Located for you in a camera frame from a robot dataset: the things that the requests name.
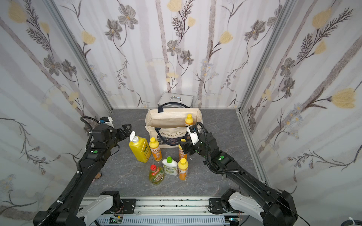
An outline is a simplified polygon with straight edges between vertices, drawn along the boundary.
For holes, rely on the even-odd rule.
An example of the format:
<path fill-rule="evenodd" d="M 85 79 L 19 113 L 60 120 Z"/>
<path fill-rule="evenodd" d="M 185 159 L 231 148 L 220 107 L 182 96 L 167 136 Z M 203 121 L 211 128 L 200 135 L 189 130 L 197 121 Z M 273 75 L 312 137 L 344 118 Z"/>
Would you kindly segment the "large yellow soap bottle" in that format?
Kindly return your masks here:
<path fill-rule="evenodd" d="M 135 131 L 130 134 L 129 147 L 139 162 L 148 162 L 151 156 L 149 144 L 145 138 L 137 136 Z"/>

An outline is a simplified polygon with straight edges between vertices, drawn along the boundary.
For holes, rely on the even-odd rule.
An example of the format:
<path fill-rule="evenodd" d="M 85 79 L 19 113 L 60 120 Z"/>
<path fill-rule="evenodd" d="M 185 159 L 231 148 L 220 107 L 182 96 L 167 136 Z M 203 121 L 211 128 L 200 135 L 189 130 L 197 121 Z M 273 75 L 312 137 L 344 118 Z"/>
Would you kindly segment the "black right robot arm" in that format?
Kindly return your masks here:
<path fill-rule="evenodd" d="M 226 152 L 219 149 L 211 133 L 194 134 L 189 141 L 180 141 L 183 152 L 205 158 L 205 164 L 215 174 L 225 175 L 247 196 L 232 189 L 224 194 L 224 208 L 240 211 L 259 220 L 265 226 L 293 226 L 299 219 L 293 197 L 287 191 L 277 191 L 258 180 Z"/>

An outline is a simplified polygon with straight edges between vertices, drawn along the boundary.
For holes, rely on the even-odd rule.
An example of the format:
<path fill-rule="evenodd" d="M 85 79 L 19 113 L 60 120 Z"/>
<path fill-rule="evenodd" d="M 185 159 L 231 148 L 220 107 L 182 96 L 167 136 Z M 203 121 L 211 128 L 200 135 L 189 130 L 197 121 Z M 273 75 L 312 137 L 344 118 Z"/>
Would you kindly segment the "orange bottle yellow cap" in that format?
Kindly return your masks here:
<path fill-rule="evenodd" d="M 185 158 L 182 158 L 178 162 L 179 179 L 186 180 L 188 178 L 189 163 Z"/>
<path fill-rule="evenodd" d="M 178 148 L 179 148 L 179 160 L 181 160 L 182 158 L 187 160 L 188 155 L 184 153 L 183 148 L 180 144 L 178 145 Z"/>
<path fill-rule="evenodd" d="M 192 117 L 192 114 L 187 114 L 187 117 L 185 118 L 185 126 L 191 126 L 194 124 L 194 119 Z"/>
<path fill-rule="evenodd" d="M 161 153 L 161 149 L 159 146 L 159 142 L 155 137 L 150 138 L 149 146 L 152 151 L 154 159 L 157 162 L 160 162 L 162 160 L 162 153 Z"/>

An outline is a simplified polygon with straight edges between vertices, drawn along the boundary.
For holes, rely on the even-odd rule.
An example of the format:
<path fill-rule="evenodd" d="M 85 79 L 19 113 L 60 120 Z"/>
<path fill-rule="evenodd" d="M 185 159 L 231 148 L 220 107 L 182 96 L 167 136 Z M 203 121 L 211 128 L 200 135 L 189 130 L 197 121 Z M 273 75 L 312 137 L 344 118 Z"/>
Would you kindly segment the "cream canvas shopping bag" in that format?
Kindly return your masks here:
<path fill-rule="evenodd" d="M 170 102 L 148 110 L 145 119 L 145 128 L 150 138 L 154 137 L 161 148 L 178 147 L 181 139 L 190 140 L 186 125 L 188 115 L 191 115 L 192 124 L 203 121 L 200 109 L 188 108 L 181 103 L 180 108 L 166 108 L 169 104 Z"/>

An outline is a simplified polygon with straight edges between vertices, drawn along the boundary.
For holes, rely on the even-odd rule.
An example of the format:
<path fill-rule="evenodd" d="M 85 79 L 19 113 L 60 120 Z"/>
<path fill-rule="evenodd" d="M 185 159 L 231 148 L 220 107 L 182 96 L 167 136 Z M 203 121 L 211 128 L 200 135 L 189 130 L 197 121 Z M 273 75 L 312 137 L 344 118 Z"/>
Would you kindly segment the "silver metal case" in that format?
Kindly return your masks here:
<path fill-rule="evenodd" d="M 193 96 L 190 95 L 184 95 L 184 94 L 174 94 L 174 93 L 168 93 L 164 92 L 161 95 L 161 98 L 157 104 L 157 106 L 163 105 L 165 103 L 181 103 L 183 105 L 186 105 L 187 107 L 193 106 Z"/>

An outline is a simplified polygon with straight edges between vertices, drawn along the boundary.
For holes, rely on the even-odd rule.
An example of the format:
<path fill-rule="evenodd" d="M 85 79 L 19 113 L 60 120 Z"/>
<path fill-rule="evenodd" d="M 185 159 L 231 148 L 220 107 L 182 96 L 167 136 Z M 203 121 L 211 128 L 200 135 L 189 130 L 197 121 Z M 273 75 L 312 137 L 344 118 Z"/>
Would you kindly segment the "white bottle green cap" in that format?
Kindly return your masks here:
<path fill-rule="evenodd" d="M 162 161 L 165 174 L 177 176 L 178 175 L 178 163 L 173 160 L 172 157 L 167 157 Z"/>

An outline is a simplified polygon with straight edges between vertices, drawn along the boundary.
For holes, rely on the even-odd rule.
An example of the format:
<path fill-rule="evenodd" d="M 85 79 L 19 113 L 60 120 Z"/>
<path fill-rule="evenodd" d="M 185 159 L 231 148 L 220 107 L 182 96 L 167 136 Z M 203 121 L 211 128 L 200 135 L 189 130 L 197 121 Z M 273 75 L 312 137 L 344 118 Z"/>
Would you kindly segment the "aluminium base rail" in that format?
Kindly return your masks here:
<path fill-rule="evenodd" d="M 217 196 L 85 197 L 77 217 L 88 226 L 245 226 L 250 219 L 226 212 Z"/>

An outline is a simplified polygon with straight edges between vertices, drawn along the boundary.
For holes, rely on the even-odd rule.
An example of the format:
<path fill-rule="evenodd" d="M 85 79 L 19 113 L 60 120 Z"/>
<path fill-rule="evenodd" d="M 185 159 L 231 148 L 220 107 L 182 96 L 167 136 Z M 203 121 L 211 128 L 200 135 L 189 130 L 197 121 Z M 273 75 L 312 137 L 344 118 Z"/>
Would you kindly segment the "green bottle red cap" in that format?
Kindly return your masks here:
<path fill-rule="evenodd" d="M 158 185 L 165 177 L 164 168 L 162 166 L 151 165 L 149 172 L 149 180 L 151 183 Z"/>

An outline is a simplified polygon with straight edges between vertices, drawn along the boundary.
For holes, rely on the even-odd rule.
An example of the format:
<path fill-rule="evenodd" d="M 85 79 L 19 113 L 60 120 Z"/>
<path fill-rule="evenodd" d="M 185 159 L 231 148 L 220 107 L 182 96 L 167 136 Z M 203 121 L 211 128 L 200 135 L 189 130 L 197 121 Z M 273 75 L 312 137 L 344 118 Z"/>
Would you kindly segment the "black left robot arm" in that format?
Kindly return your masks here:
<path fill-rule="evenodd" d="M 33 220 L 35 226 L 89 226 L 104 212 L 119 206 L 119 198 L 106 195 L 108 204 L 97 214 L 87 217 L 78 212 L 92 181 L 111 156 L 111 150 L 130 137 L 132 126 L 124 124 L 115 129 L 106 117 L 96 121 L 92 117 L 82 116 L 80 120 L 90 129 L 86 151 L 76 164 L 76 173 L 58 199 L 46 211 L 37 212 Z M 96 121 L 97 126 L 92 127 L 88 120 Z"/>

